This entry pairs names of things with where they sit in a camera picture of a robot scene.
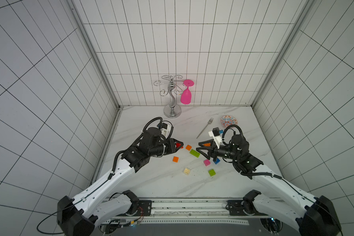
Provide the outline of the magenta lego brick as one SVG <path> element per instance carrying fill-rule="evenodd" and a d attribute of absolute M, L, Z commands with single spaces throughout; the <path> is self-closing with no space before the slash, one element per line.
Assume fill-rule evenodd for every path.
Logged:
<path fill-rule="evenodd" d="M 210 165 L 210 161 L 209 161 L 209 160 L 207 160 L 207 159 L 206 159 L 206 160 L 204 160 L 204 165 L 205 165 L 205 166 Z"/>

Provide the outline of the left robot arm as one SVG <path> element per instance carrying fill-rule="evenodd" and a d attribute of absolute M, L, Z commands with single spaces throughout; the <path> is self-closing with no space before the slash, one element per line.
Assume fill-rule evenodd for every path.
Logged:
<path fill-rule="evenodd" d="M 105 199 L 123 180 L 147 165 L 150 158 L 174 154 L 182 147 L 183 142 L 165 137 L 160 128 L 143 130 L 134 143 L 117 153 L 110 171 L 73 198 L 65 196 L 59 200 L 57 224 L 63 234 L 89 236 L 96 227 L 115 216 L 136 215 L 141 208 L 139 198 L 132 191 L 126 190 L 109 201 Z"/>

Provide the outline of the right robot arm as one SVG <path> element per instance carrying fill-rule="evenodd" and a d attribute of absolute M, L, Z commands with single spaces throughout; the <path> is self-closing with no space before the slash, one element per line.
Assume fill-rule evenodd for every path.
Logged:
<path fill-rule="evenodd" d="M 238 173 L 263 185 L 282 199 L 279 202 L 262 195 L 260 191 L 252 190 L 242 198 L 239 206 L 228 205 L 229 209 L 242 211 L 249 216 L 257 213 L 269 215 L 294 228 L 302 236 L 342 234 L 330 199 L 307 193 L 277 175 L 249 152 L 249 143 L 242 135 L 234 135 L 228 144 L 223 143 L 220 136 L 215 136 L 200 142 L 196 151 L 208 160 L 219 157 L 231 159 Z"/>

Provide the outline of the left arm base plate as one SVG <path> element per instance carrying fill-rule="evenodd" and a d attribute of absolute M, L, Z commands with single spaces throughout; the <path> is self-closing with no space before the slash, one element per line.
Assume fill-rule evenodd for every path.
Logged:
<path fill-rule="evenodd" d="M 139 200 L 131 204 L 129 210 L 125 213 L 127 216 L 150 216 L 152 210 L 151 200 Z"/>

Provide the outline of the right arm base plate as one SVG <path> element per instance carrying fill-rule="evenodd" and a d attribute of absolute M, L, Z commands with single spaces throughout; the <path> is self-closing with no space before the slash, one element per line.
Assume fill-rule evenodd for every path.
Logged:
<path fill-rule="evenodd" d="M 243 200 L 228 200 L 226 210 L 229 211 L 231 216 L 253 216 L 256 213 L 253 204 L 250 201 Z"/>

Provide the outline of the small lime green lego brick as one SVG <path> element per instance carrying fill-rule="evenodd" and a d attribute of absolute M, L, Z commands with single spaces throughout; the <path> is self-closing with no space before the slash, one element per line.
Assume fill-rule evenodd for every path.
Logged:
<path fill-rule="evenodd" d="M 208 170 L 208 174 L 209 174 L 211 177 L 213 177 L 213 176 L 216 175 L 216 172 L 215 172 L 214 169 L 210 169 L 210 170 Z"/>

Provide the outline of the cream white lego brick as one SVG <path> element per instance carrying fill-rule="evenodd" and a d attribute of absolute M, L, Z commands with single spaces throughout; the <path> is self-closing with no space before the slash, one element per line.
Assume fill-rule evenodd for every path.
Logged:
<path fill-rule="evenodd" d="M 186 174 L 186 175 L 189 175 L 189 174 L 190 174 L 190 169 L 185 168 L 184 171 L 183 171 L 183 173 Z"/>

